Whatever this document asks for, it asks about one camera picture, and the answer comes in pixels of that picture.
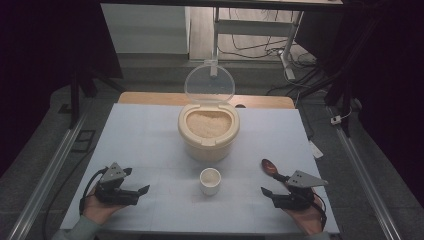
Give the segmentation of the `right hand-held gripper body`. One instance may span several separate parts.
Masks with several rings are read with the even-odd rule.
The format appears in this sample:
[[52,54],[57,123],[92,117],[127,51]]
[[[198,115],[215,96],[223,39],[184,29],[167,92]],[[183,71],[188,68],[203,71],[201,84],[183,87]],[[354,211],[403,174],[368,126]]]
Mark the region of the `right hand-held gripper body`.
[[272,199],[276,208],[288,210],[305,210],[314,203],[314,187],[326,186],[327,180],[310,175],[306,172],[296,170],[290,179],[283,183],[287,190],[288,195],[274,194]]

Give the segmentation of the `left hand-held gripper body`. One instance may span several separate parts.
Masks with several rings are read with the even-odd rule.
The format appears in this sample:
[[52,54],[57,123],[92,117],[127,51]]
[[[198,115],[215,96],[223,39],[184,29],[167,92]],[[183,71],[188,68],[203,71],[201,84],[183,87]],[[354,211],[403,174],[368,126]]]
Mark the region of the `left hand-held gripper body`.
[[121,188],[126,177],[123,169],[116,162],[112,163],[96,184],[96,198],[105,204],[136,205],[140,197],[138,191]]

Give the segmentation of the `brown wooden spoon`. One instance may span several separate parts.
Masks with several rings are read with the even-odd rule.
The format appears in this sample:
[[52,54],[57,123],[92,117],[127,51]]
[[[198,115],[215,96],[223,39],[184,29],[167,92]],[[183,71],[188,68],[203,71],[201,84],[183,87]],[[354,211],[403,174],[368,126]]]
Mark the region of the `brown wooden spoon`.
[[263,171],[268,175],[271,176],[273,178],[273,174],[278,173],[278,169],[277,167],[268,159],[263,159],[261,161],[261,166]]

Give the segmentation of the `white cup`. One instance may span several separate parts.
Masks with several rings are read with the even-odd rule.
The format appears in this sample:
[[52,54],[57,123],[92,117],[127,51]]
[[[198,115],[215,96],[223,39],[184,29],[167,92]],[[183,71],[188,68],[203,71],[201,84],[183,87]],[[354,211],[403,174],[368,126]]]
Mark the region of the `white cup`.
[[221,174],[215,168],[204,169],[199,176],[201,191],[207,196],[215,195],[221,184]]

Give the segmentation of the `beige rice container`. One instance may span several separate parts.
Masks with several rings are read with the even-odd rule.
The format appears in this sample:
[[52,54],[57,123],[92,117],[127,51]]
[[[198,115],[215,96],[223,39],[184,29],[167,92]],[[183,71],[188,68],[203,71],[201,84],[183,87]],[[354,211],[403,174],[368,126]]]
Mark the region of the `beige rice container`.
[[[198,111],[222,112],[232,119],[230,129],[223,135],[214,138],[202,138],[193,134],[187,127],[186,118],[190,113]],[[188,104],[179,114],[178,131],[186,144],[187,153],[194,159],[203,162],[217,162],[224,159],[231,150],[240,129],[240,118],[237,110],[229,104]]]

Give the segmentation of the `rice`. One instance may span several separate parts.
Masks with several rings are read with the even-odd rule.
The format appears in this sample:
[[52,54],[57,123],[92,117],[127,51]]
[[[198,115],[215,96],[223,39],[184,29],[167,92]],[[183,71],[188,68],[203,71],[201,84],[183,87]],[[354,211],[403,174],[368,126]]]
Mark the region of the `rice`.
[[232,125],[231,117],[222,112],[198,111],[186,118],[189,130],[202,138],[214,138],[225,134]]

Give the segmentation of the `person's left hand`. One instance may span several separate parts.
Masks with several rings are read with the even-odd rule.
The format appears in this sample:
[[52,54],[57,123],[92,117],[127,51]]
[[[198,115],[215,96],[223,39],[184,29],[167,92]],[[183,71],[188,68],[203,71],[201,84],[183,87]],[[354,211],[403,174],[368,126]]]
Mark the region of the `person's left hand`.
[[123,205],[102,203],[96,198],[95,195],[91,194],[84,198],[83,216],[98,225],[103,225],[115,212],[123,208]]

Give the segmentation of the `person's right hand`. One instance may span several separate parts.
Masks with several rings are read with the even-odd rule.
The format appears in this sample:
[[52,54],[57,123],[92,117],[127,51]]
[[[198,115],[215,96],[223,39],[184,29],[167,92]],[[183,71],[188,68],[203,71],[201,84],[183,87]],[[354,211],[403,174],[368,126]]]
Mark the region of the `person's right hand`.
[[313,206],[301,211],[284,210],[284,212],[293,219],[298,228],[307,236],[323,231],[321,213]]

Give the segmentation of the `white table cover sheet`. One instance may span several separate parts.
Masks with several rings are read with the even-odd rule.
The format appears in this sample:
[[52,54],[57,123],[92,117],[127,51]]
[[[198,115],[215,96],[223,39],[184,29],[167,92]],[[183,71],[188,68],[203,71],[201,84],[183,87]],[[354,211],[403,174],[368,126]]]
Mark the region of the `white table cover sheet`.
[[177,128],[177,106],[116,104],[81,180],[118,163],[130,168],[125,189],[147,187],[135,206],[115,213],[105,229],[180,234],[296,234],[298,228],[262,193],[285,187],[261,169],[271,160],[284,175],[319,171],[300,114],[294,109],[240,110],[240,131],[230,154],[215,163],[220,189],[206,196],[199,175],[206,163],[192,159]]

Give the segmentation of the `white paper tag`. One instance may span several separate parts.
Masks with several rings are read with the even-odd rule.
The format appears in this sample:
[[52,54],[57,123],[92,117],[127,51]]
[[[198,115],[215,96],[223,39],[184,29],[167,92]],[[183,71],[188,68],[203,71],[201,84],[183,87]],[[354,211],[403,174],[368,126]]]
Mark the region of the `white paper tag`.
[[309,144],[311,147],[312,155],[315,159],[319,159],[324,156],[323,152],[312,141],[310,141]]

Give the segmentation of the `black stand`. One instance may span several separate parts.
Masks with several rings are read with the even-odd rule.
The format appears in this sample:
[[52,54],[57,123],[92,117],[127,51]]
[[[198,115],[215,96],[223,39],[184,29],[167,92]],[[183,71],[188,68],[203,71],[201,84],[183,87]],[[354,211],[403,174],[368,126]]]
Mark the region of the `black stand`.
[[337,70],[333,74],[330,74],[326,80],[318,82],[310,89],[300,93],[300,97],[304,98],[329,86],[330,89],[324,97],[324,103],[327,106],[334,106],[339,100],[342,100],[340,127],[347,137],[351,136],[349,116],[351,114],[353,68],[358,62],[358,58],[363,52],[366,43],[379,24],[381,17],[378,14],[366,14],[364,17],[358,17],[358,20],[360,25],[353,32],[352,38],[345,44],[341,51],[332,57],[332,60],[340,61]]
[[63,104],[58,113],[69,114],[69,128],[74,129],[77,122],[82,118],[80,111],[80,92],[83,92],[85,97],[94,98],[98,94],[98,89],[94,83],[97,79],[119,93],[126,91],[126,88],[118,84],[113,78],[94,68],[85,68],[78,70],[71,75],[70,82],[70,103]]

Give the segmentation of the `clear round container lid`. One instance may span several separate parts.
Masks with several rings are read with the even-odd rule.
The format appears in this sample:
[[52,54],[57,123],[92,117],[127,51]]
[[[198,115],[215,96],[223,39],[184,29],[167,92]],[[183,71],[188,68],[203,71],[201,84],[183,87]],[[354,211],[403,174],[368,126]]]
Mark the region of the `clear round container lid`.
[[203,64],[188,74],[184,91],[193,102],[226,103],[235,94],[235,82],[225,68]]

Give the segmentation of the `dark curtain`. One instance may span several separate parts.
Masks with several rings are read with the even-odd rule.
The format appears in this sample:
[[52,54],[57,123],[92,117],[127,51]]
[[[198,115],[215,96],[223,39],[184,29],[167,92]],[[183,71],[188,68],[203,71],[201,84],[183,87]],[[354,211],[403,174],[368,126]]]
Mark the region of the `dark curtain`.
[[343,0],[375,11],[306,12],[296,37],[333,75],[371,19],[349,77],[359,120],[424,207],[424,0]]
[[101,0],[0,0],[0,176],[49,109],[50,96],[78,79],[120,78]]

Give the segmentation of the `aluminium rail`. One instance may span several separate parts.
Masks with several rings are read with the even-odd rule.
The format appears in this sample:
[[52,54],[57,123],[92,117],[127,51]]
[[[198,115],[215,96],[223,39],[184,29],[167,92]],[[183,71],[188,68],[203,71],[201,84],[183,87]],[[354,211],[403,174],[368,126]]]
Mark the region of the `aluminium rail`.
[[348,137],[345,131],[342,129],[341,123],[338,125],[332,125],[348,155],[348,158],[352,164],[355,174],[363,188],[365,195],[367,196],[368,202],[371,208],[375,212],[375,216],[381,226],[381,229],[387,240],[403,240],[398,227],[396,226],[385,202],[380,196],[377,187],[371,179],[362,158],[358,153],[353,141]]
[[82,113],[74,126],[66,131],[49,165],[44,171],[6,240],[25,240],[27,237],[86,118],[87,113]]

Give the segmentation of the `white desk frame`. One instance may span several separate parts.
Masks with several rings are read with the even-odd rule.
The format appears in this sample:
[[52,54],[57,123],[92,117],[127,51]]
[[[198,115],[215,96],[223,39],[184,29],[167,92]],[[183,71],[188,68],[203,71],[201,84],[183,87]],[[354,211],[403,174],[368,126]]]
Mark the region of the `white desk frame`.
[[241,36],[265,36],[265,37],[283,37],[286,44],[282,50],[277,51],[277,55],[283,65],[284,75],[287,80],[295,79],[295,74],[289,63],[289,54],[293,45],[295,36],[302,19],[302,11],[294,11],[293,19],[289,22],[279,22],[278,20],[255,21],[220,18],[220,8],[214,8],[213,14],[213,46],[211,58],[218,61],[218,40],[220,34],[241,35]]

